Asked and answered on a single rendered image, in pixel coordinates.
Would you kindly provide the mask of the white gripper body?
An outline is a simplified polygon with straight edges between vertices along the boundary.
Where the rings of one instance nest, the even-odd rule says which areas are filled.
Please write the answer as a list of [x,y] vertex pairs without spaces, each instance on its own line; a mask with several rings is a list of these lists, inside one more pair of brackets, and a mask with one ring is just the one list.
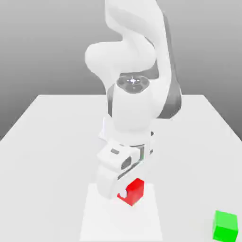
[[143,162],[123,171],[114,170],[100,164],[96,174],[97,190],[104,198],[113,199],[136,178],[142,178],[144,173],[145,164]]

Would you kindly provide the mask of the small red cube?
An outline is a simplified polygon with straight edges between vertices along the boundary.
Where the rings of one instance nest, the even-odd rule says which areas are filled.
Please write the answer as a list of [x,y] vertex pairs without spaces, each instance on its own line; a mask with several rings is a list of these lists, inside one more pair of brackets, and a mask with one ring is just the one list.
[[117,197],[128,205],[134,206],[144,195],[144,181],[140,178],[136,178],[126,187],[126,191],[126,197],[121,197],[119,193]]

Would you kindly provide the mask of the small green cube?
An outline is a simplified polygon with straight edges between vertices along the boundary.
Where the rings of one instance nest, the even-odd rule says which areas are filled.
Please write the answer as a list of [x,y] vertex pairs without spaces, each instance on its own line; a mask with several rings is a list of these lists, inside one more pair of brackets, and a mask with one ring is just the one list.
[[216,210],[212,227],[212,238],[219,242],[236,242],[239,232],[235,214]]

